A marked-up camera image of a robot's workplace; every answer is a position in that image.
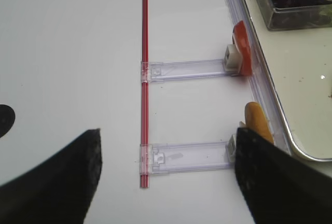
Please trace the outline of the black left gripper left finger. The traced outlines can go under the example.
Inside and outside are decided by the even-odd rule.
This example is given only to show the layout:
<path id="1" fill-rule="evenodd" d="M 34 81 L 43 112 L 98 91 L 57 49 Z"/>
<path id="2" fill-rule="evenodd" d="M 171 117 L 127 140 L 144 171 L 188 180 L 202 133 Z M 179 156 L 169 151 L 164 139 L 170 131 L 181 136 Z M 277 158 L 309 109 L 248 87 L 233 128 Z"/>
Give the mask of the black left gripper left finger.
<path id="1" fill-rule="evenodd" d="M 102 171 L 100 129 L 87 130 L 1 185 L 1 223 L 83 223 Z"/>

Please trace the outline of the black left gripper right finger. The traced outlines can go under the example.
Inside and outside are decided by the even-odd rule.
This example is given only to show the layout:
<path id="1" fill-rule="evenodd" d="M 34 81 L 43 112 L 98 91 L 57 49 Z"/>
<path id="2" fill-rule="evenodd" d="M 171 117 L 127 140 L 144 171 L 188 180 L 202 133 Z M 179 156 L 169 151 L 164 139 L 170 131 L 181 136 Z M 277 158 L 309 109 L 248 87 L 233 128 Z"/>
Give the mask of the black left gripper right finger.
<path id="1" fill-rule="evenodd" d="M 237 130 L 234 172 L 255 223 L 331 223 L 331 177 L 248 128 Z"/>

